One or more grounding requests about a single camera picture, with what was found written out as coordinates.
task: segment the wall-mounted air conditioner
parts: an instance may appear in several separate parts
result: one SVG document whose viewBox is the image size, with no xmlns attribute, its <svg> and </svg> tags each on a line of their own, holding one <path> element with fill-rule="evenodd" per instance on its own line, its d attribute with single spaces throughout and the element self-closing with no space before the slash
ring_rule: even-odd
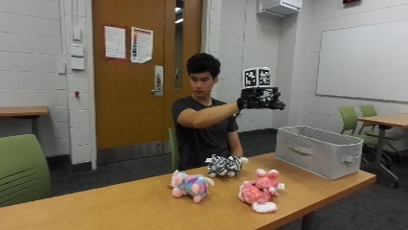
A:
<svg viewBox="0 0 408 230">
<path fill-rule="evenodd" d="M 256 13 L 284 17 L 300 11 L 302 0 L 256 0 Z"/>
</svg>

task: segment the man's right arm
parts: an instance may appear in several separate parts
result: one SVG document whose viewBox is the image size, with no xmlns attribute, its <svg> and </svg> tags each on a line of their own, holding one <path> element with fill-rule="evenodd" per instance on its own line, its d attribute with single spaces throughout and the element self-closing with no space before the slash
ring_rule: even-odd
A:
<svg viewBox="0 0 408 230">
<path fill-rule="evenodd" d="M 186 108 L 178 115 L 177 122 L 183 127 L 207 128 L 226 120 L 239 111 L 236 102 L 226 103 L 195 111 Z"/>
</svg>

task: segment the table leg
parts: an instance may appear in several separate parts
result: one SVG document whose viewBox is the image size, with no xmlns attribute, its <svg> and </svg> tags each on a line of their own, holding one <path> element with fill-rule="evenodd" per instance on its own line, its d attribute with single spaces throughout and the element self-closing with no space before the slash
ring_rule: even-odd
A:
<svg viewBox="0 0 408 230">
<path fill-rule="evenodd" d="M 33 117 L 30 119 L 30 128 L 32 128 L 32 134 L 34 134 L 38 139 L 38 117 Z"/>
<path fill-rule="evenodd" d="M 395 174 L 384 167 L 384 165 L 381 164 L 381 157 L 383 157 L 383 146 L 384 146 L 384 137 L 385 137 L 385 129 L 388 129 L 388 126 L 383 126 L 379 125 L 380 128 L 380 133 L 379 133 L 379 144 L 377 144 L 377 151 L 376 151 L 376 155 L 375 155 L 375 172 L 379 175 L 385 176 L 389 180 L 392 180 L 393 182 L 397 181 L 397 177 L 395 176 Z"/>
<path fill-rule="evenodd" d="M 306 214 L 302 218 L 302 230 L 315 229 L 315 213 Z"/>
</svg>

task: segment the wooden table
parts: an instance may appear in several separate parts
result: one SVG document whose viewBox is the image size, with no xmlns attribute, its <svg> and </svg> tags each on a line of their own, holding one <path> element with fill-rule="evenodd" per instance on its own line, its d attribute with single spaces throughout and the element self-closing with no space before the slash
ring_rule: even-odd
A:
<svg viewBox="0 0 408 230">
<path fill-rule="evenodd" d="M 369 122 L 373 125 L 379 125 L 379 128 L 380 128 L 379 144 L 377 144 L 377 151 L 376 151 L 376 156 L 375 156 L 375 163 L 372 167 L 377 175 L 383 175 L 392 181 L 391 186 L 397 187 L 399 178 L 381 164 L 383 146 L 384 146 L 384 140 L 385 140 L 384 138 L 385 130 L 389 129 L 391 127 L 403 127 L 403 128 L 408 127 L 408 113 L 375 116 L 375 117 L 361 117 L 359 118 L 359 121 Z"/>
<path fill-rule="evenodd" d="M 20 119 L 30 119 L 32 133 L 38 138 L 38 117 L 48 115 L 48 108 L 40 107 L 0 107 L 0 117 L 13 117 Z"/>
<path fill-rule="evenodd" d="M 286 190 L 274 199 L 278 211 L 258 214 L 238 199 L 238 187 L 255 179 L 255 170 L 279 170 Z M 206 168 L 187 171 L 206 174 Z M 343 196 L 373 183 L 376 176 L 359 171 L 328 181 L 274 158 L 268 153 L 250 158 L 236 177 L 214 178 L 205 199 L 174 198 L 167 188 L 171 175 L 107 186 L 0 208 L 1 229 L 274 229 L 306 216 Z"/>
</svg>

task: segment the wooden door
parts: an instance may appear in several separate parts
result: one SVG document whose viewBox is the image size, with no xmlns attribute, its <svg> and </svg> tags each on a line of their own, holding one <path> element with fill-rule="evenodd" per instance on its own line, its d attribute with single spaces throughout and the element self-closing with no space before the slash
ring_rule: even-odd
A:
<svg viewBox="0 0 408 230">
<path fill-rule="evenodd" d="M 163 153 L 167 128 L 173 126 L 171 103 L 190 94 L 186 75 L 181 89 L 173 84 L 174 7 L 175 0 L 93 1 L 98 163 Z M 183 59 L 201 49 L 202 1 L 186 1 L 185 8 L 191 9 L 185 11 L 185 27 L 193 29 L 183 38 Z M 129 59 L 104 59 L 106 25 L 127 28 L 129 54 L 130 28 L 153 31 L 150 61 L 133 63 Z M 155 66 L 165 67 L 163 96 L 154 96 L 151 92 Z"/>
</svg>

